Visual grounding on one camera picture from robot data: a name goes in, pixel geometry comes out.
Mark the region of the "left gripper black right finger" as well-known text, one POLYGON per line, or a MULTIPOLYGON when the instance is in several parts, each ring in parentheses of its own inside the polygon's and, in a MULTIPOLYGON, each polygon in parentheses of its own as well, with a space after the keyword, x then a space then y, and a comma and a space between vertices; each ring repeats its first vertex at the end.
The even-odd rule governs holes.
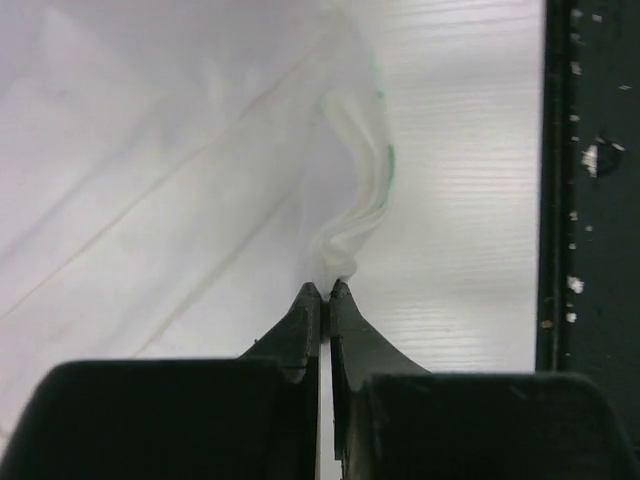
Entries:
POLYGON ((635 479, 639 462, 590 381, 432 373, 360 313, 328 302, 335 455, 346 479, 635 479))

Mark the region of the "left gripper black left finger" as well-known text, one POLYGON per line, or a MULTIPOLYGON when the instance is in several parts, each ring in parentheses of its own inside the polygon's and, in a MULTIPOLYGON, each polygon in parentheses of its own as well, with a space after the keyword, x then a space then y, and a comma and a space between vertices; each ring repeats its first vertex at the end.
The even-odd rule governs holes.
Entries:
POLYGON ((321 299, 234 359, 86 360, 38 384, 1 461, 5 479, 313 479, 321 299))

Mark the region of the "white printed t shirt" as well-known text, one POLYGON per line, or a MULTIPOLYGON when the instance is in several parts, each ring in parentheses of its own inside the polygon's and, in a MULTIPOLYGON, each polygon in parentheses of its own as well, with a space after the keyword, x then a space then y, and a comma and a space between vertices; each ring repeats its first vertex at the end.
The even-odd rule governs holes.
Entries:
POLYGON ((348 1, 1 5, 1 435, 77 358, 196 351, 230 277, 351 277, 395 158, 348 1))

